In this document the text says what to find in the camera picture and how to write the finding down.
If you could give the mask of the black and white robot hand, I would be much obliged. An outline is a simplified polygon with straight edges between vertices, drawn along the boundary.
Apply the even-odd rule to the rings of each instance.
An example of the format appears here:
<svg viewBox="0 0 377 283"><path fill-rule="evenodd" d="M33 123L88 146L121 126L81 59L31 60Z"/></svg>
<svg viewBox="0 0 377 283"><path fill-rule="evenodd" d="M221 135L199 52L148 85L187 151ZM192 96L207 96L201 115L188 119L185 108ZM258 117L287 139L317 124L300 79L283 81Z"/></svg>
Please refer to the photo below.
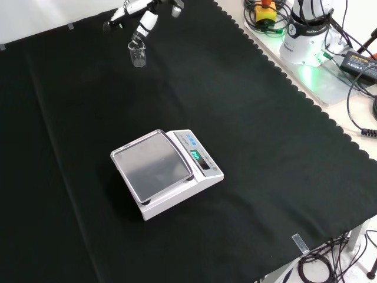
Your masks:
<svg viewBox="0 0 377 283"><path fill-rule="evenodd" d="M169 4L172 6L171 15L178 18L184 9L184 2L181 0L160 1L160 0L136 0L124 1L123 5L119 7L114 15L103 24L105 32L111 31L117 26L124 23L127 18L131 18L144 12L139 25L133 32L131 42L136 46L142 45L149 33L153 30L158 20L158 7L162 4Z"/></svg>

